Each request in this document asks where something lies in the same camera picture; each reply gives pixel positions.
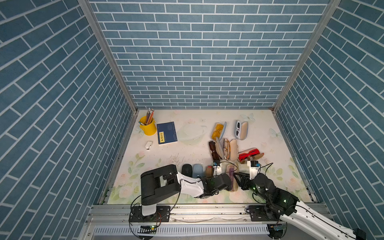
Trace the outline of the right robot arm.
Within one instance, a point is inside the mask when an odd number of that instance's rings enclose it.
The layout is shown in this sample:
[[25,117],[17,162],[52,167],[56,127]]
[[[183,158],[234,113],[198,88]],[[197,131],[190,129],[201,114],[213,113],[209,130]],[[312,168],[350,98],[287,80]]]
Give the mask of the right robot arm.
[[250,174],[235,173],[239,187],[266,201],[265,212],[271,220],[281,220],[291,224],[317,240],[365,240],[366,233],[350,229],[328,219],[300,201],[298,197],[275,186],[264,174],[251,179]]

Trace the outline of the red frame sunglasses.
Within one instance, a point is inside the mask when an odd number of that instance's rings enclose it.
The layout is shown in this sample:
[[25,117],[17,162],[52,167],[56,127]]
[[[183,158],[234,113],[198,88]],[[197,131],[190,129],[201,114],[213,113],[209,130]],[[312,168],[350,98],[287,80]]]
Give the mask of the red frame sunglasses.
[[242,163],[243,161],[245,161],[248,157],[253,157],[255,155],[258,155],[260,154],[260,151],[256,148],[253,148],[253,149],[249,149],[249,150],[245,150],[245,151],[242,151],[239,153],[239,159],[238,161],[240,163]]

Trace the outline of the grey case tortoise sunglasses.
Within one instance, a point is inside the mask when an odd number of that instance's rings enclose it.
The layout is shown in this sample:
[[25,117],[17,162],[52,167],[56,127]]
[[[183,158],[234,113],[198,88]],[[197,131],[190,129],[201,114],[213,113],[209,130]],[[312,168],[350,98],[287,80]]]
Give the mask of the grey case tortoise sunglasses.
[[221,149],[220,144],[218,144],[217,142],[216,142],[216,149],[217,149],[218,154],[219,154],[220,157],[222,158],[221,161],[224,160],[224,153],[223,153],[223,151],[222,151],[222,149]]

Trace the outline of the black glasses case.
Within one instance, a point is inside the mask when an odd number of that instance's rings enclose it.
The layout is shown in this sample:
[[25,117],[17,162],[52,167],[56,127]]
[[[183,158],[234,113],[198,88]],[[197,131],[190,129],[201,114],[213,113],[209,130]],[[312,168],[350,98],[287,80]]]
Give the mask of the black glasses case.
[[192,165],[184,164],[182,166],[182,174],[191,178],[193,176],[193,167],[192,167]]

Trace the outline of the yellow pencil cup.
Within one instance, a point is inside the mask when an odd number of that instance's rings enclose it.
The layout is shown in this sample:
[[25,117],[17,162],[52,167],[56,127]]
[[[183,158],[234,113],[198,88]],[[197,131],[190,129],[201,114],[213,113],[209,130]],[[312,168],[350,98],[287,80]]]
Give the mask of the yellow pencil cup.
[[152,136],[157,132],[156,121],[152,118],[149,124],[146,124],[147,117],[144,116],[139,120],[139,127],[147,136]]

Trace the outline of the flag pattern glasses case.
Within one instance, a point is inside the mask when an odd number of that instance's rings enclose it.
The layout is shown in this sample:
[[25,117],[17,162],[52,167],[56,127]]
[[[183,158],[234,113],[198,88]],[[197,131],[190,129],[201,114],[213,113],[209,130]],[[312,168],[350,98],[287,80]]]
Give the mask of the flag pattern glasses case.
[[229,140],[231,142],[231,159],[228,161],[235,162],[239,158],[239,149],[237,139]]

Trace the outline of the coloured pencils bundle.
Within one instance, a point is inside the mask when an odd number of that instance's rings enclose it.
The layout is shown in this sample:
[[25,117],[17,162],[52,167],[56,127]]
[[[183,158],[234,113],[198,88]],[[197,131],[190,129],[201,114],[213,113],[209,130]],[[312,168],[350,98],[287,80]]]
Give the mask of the coloured pencils bundle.
[[146,125],[149,125],[152,122],[153,114],[154,114],[154,109],[149,109],[146,117]]

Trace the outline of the tortoise brown sunglasses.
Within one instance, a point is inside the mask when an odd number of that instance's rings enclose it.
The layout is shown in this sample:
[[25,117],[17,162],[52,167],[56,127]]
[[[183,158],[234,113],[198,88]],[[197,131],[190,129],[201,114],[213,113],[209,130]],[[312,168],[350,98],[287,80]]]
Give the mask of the tortoise brown sunglasses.
[[217,152],[216,142],[215,141],[209,141],[209,148],[210,148],[211,157],[212,157],[212,160],[214,162],[214,165],[219,165],[222,158],[220,157],[220,155]]

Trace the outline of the thin amber frame glasses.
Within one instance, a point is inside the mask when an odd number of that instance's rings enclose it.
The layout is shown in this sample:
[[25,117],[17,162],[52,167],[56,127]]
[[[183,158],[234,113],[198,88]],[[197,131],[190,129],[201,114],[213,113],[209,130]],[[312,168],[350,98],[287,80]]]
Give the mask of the thin amber frame glasses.
[[228,161],[231,159],[231,142],[224,138],[224,145],[223,145],[223,152],[224,152],[224,157]]

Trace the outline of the white frame sunglasses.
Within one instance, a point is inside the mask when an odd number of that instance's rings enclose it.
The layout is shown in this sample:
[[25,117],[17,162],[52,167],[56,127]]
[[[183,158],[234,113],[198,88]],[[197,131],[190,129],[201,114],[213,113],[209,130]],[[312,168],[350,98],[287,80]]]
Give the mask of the white frame sunglasses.
[[235,137],[237,139],[240,139],[240,137],[241,137],[241,122],[240,121],[236,122]]

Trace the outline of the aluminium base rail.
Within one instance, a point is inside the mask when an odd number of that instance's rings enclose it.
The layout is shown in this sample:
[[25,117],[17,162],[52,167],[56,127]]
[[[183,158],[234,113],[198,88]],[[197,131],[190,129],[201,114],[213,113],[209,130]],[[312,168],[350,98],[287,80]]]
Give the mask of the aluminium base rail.
[[94,205],[79,236],[80,240],[268,240],[273,226],[284,240],[328,240],[306,225],[314,217],[302,221],[289,217],[287,221],[268,221],[263,216],[250,215],[251,204],[181,204],[168,220],[160,221],[154,234],[142,228],[150,223],[131,221],[128,205]]

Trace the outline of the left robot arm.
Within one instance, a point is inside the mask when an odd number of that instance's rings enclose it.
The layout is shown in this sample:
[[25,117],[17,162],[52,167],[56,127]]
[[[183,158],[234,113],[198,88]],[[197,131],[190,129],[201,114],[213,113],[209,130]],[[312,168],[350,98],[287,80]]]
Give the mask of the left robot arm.
[[150,170],[141,174],[142,215],[155,215],[157,204],[174,195],[186,194],[206,199],[222,190],[232,190],[231,178],[224,173],[208,178],[192,178],[180,173],[176,165]]

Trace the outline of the plaid beige glasses case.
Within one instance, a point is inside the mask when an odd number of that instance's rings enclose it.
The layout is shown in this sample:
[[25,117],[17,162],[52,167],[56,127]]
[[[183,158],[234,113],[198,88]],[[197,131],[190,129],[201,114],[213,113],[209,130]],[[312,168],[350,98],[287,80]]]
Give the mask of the plaid beige glasses case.
[[205,172],[205,177],[206,178],[211,178],[213,176],[213,167],[212,166],[207,166],[206,172]]

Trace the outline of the light blue denim case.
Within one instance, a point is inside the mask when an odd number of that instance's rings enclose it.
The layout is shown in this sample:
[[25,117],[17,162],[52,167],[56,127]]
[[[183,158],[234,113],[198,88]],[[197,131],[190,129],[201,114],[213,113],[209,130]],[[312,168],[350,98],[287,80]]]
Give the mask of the light blue denim case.
[[204,174],[205,174],[205,171],[204,171],[204,168],[201,164],[194,164],[193,165],[193,173],[192,173],[192,176],[193,178],[197,179],[197,178],[203,178],[204,177]]

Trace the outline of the beige case purple glasses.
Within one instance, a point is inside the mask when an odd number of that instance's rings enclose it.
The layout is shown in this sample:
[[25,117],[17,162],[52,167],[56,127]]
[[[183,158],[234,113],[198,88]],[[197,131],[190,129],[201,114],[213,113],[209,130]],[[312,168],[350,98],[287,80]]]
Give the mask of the beige case purple glasses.
[[238,172],[238,166],[233,164],[228,164],[226,169],[226,174],[231,179],[231,187],[227,188],[229,192],[236,192],[238,190],[238,183],[235,179],[235,173]]

